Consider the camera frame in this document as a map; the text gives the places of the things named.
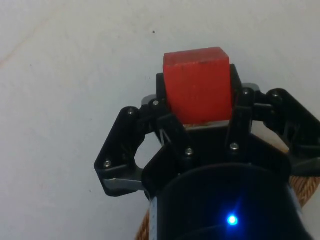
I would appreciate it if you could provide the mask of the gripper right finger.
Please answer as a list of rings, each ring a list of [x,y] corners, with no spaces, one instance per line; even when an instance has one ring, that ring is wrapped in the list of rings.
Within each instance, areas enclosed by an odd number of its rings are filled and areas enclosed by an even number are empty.
[[[262,93],[253,83],[242,83],[234,64],[230,65],[232,117],[226,148],[237,160],[248,155],[254,121],[262,122],[288,147],[288,159],[295,176],[320,174],[320,121],[282,88]]]

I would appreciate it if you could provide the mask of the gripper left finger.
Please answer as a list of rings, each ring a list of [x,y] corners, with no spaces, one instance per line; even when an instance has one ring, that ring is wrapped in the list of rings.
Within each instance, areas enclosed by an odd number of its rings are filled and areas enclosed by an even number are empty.
[[[144,168],[136,153],[146,135],[155,133],[161,149]],[[141,108],[127,106],[116,118],[94,163],[104,192],[119,197],[137,191],[154,197],[178,175],[195,167],[195,144],[167,106],[163,73],[156,75],[156,94]]]

